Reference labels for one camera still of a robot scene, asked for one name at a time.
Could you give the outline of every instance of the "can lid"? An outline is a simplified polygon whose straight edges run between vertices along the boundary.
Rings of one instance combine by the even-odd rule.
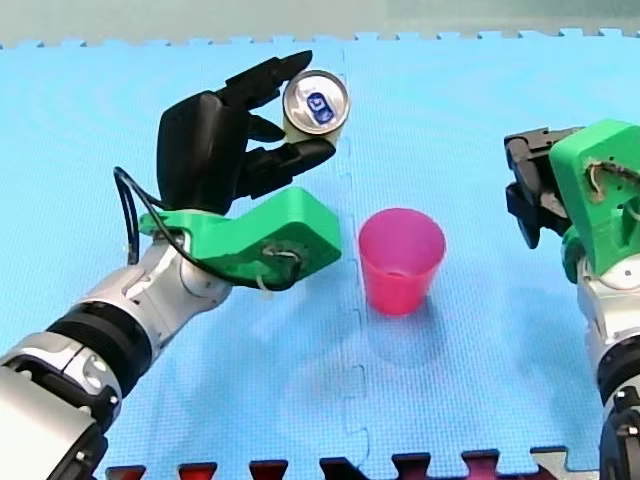
[[[299,73],[287,85],[282,102],[293,126],[310,135],[337,130],[347,120],[350,109],[344,83],[323,70]]]

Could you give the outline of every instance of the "wire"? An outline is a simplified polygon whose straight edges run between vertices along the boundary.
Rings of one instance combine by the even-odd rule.
[[[135,202],[133,201],[133,197],[131,195],[131,190],[138,196],[140,201],[144,204],[145,208],[149,212],[149,215],[153,219],[156,227],[162,233],[162,236],[167,240],[169,245],[171,245],[185,260],[194,265],[195,267],[203,270],[209,275],[213,275],[227,283],[230,283],[239,287],[247,287],[254,289],[264,289],[267,288],[273,292],[280,292],[284,290],[288,290],[291,288],[300,278],[300,272],[302,270],[302,260],[300,257],[294,253],[287,250],[265,250],[265,256],[282,256],[292,258],[292,267],[289,275],[289,279],[286,282],[281,284],[268,284],[257,281],[248,281],[244,278],[234,277],[227,275],[226,273],[220,272],[211,268],[206,263],[194,258],[188,252],[186,252],[182,246],[176,241],[174,236],[169,231],[169,228],[165,225],[164,221],[158,215],[158,212],[153,208],[154,205],[163,209],[170,210],[167,208],[165,204],[163,204],[160,200],[152,197],[147,192],[145,192],[136,182],[129,176],[127,172],[125,172],[122,168],[116,167],[113,170],[113,175],[116,181],[116,185],[118,187],[118,192],[120,194],[120,201],[122,203],[122,208],[125,215],[125,222],[127,225],[127,237],[129,243],[129,264],[133,265],[138,263],[140,257],[140,232],[138,229],[138,221],[137,214],[135,208]]]
[[[603,195],[602,186],[598,183],[596,178],[596,171],[602,170],[605,173],[609,173],[610,175],[616,176],[625,180],[629,183],[634,184],[634,186],[640,186],[640,173],[632,170],[631,168],[623,167],[622,165],[618,165],[614,162],[598,162],[592,163],[587,167],[587,181],[589,186],[593,189],[595,193],[598,195]]]

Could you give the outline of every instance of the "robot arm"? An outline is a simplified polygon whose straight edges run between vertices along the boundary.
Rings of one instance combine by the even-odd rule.
[[[24,338],[0,359],[2,478],[89,478],[122,401],[182,327],[231,288],[159,239],[139,264]]]
[[[249,139],[284,138],[250,110],[310,61],[311,52],[272,58],[167,110],[160,200],[116,168],[128,265],[0,357],[0,478],[92,478],[123,400],[191,318],[233,287],[286,290],[340,256],[337,218],[304,190],[225,217],[233,200],[273,192],[335,153],[323,138],[245,153]],[[149,210],[140,219],[131,190]],[[152,238],[142,257],[140,232]]]
[[[562,262],[587,319],[587,351],[604,405],[601,480],[640,478],[640,127],[586,128],[505,138],[516,181],[507,206],[530,248],[540,230],[562,236]]]

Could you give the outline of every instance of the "interlocking foam tile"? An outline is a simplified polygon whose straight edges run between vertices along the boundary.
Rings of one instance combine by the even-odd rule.
[[[531,252],[506,213],[501,145],[541,126],[640,121],[640,41],[571,30],[478,37],[70,40],[0,52],[1,349],[122,265],[111,169],[156,193],[165,108],[305,48],[353,95],[336,157],[296,180],[341,216],[343,258],[272,300],[237,290],[188,325],[127,399],[102,471],[145,465],[164,479],[216,462],[216,479],[235,480],[250,461],[285,459],[286,478],[307,479],[322,475],[320,458],[346,457],[383,480],[397,475],[392,455],[428,452],[429,474],[444,477],[467,473],[461,453],[498,450],[511,474],[535,470],[531,448],[557,445],[570,467],[597,466],[585,322],[559,239],[545,235]],[[281,118],[277,103],[261,113]],[[365,306],[354,239],[366,217],[396,205],[436,218],[448,254],[429,304],[388,321]]]
[[[429,474],[463,476],[460,453],[496,449],[503,474],[533,472],[532,447],[563,445],[597,468],[601,407],[585,321],[553,234],[529,251],[507,213],[502,138],[603,117],[640,121],[640,40],[573,33],[345,46],[356,226],[379,209],[432,215],[448,254],[430,301],[387,321],[362,304],[353,339],[366,376],[354,423],[362,471],[396,475],[392,454],[429,452]]]

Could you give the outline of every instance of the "green gripper mount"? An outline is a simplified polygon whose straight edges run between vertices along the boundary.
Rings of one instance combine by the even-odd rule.
[[[551,166],[572,226],[562,238],[562,263],[576,283],[577,262],[586,256],[593,272],[602,275],[622,259],[640,253],[638,208],[640,186],[599,172],[595,192],[588,167],[614,163],[640,172],[640,126],[602,120],[555,144]]]
[[[291,260],[267,256],[265,249],[295,253],[301,260],[299,280],[325,268],[341,256],[338,217],[306,190],[291,187],[238,218],[197,210],[159,212],[170,230],[189,234],[189,253],[212,269],[246,281],[261,277],[266,284],[289,279]],[[149,214],[140,231],[157,230]]]

